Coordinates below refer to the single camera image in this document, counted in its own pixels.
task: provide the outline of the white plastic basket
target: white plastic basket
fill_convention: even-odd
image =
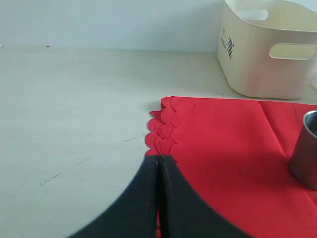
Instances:
[[[298,98],[317,72],[317,13],[283,0],[225,0],[218,59],[236,92]]]

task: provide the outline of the stainless steel cup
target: stainless steel cup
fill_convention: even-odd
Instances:
[[[289,169],[306,186],[317,190],[317,111],[304,116]]]

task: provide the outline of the table surface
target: table surface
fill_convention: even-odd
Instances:
[[[137,172],[149,111],[171,95],[246,98],[215,53],[2,47],[1,237],[63,238],[97,217]]]

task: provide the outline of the cup rim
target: cup rim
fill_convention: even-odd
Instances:
[[[317,113],[317,110],[307,112],[307,113],[303,116],[303,124],[304,124],[305,129],[309,132],[309,134],[311,134],[314,138],[316,138],[316,139],[317,139],[317,135],[315,135],[314,133],[312,133],[312,131],[311,131],[311,130],[309,130],[309,128],[307,127],[307,125],[306,125],[306,123],[305,123],[305,119],[306,119],[306,117],[307,117],[308,115],[310,115],[310,114],[314,114],[314,113]]]

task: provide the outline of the red napkin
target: red napkin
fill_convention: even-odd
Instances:
[[[147,155],[172,155],[216,212],[257,238],[317,238],[317,191],[288,161],[303,115],[317,106],[167,97],[151,112]]]

